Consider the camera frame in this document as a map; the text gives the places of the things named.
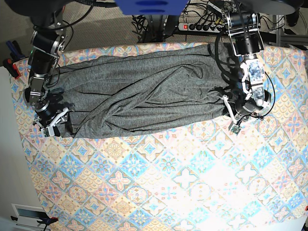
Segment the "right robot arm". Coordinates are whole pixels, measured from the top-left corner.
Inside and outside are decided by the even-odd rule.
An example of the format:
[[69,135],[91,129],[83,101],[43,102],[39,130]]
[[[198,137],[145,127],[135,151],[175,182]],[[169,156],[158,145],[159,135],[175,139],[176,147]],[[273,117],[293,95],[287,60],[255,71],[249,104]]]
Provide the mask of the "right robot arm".
[[57,124],[68,121],[70,110],[57,102],[56,94],[50,93],[48,87],[58,64],[58,53],[66,47],[63,8],[69,1],[7,0],[5,3],[15,13],[29,17],[34,26],[24,101],[36,112],[34,124],[39,125],[43,137],[59,137]]

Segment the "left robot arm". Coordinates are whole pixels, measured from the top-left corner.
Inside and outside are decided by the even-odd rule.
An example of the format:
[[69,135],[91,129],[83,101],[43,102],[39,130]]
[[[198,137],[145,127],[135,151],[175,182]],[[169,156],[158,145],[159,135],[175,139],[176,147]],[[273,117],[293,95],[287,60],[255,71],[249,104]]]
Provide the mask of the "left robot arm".
[[[222,90],[220,99],[223,100],[231,118],[229,131],[239,134],[242,122],[251,117],[264,119],[265,116],[260,111],[264,109],[271,111],[276,96],[264,87],[263,79],[268,74],[257,57],[257,54],[264,50],[259,31],[260,16],[253,11],[242,10],[237,0],[231,1],[230,5],[223,6],[219,10],[224,27],[215,40],[215,61],[222,74],[237,84],[230,93]],[[219,60],[218,43],[224,33],[229,37],[234,55],[241,60],[239,66],[243,74],[241,77],[233,76],[225,70]]]

